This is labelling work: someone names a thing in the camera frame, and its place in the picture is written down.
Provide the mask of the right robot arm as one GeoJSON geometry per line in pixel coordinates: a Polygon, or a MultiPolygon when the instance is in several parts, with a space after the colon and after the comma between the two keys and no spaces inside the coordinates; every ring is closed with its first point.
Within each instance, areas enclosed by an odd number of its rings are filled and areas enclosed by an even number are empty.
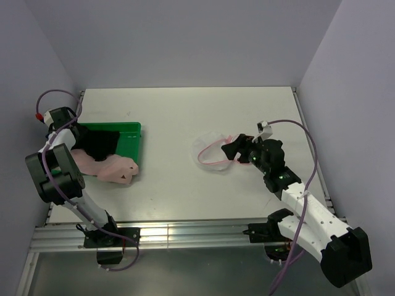
{"type": "Polygon", "coordinates": [[[260,170],[267,189],[287,205],[268,216],[265,236],[293,240],[315,257],[331,284],[345,286],[373,268],[368,236],[337,218],[306,189],[286,166],[282,145],[240,134],[222,150],[229,160],[260,170]]]}

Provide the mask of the black bra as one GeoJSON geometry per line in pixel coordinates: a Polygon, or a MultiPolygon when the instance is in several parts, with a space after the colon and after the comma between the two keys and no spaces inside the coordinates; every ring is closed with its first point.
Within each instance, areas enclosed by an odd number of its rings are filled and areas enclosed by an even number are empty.
{"type": "Polygon", "coordinates": [[[83,150],[97,162],[115,154],[120,138],[119,131],[92,130],[80,124],[76,125],[75,131],[77,138],[72,150],[83,150]]]}

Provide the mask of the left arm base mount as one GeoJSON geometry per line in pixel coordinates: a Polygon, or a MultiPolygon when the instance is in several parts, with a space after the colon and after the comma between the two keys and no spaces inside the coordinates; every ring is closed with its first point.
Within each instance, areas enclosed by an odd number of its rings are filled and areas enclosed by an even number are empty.
{"type": "Polygon", "coordinates": [[[116,234],[112,236],[99,230],[87,232],[83,247],[96,250],[96,261],[100,265],[117,265],[127,247],[139,245],[140,228],[118,228],[116,234]]]}

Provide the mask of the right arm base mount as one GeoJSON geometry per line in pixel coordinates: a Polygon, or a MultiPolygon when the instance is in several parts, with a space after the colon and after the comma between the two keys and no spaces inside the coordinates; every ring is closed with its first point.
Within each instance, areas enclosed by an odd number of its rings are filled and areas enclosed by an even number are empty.
{"type": "Polygon", "coordinates": [[[243,231],[249,237],[251,244],[263,244],[266,256],[275,262],[285,261],[291,249],[291,239],[282,236],[279,230],[275,230],[266,223],[250,223],[243,231]]]}

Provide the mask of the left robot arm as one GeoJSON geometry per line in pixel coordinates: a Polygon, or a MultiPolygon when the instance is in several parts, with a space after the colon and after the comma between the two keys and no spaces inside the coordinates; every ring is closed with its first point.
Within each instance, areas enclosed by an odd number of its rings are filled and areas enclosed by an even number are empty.
{"type": "Polygon", "coordinates": [[[84,177],[71,154],[87,129],[77,123],[76,113],[68,107],[47,111],[41,121],[49,127],[46,143],[25,158],[41,200],[73,212],[82,222],[76,228],[94,245],[114,246],[120,230],[113,217],[85,191],[84,177]]]}

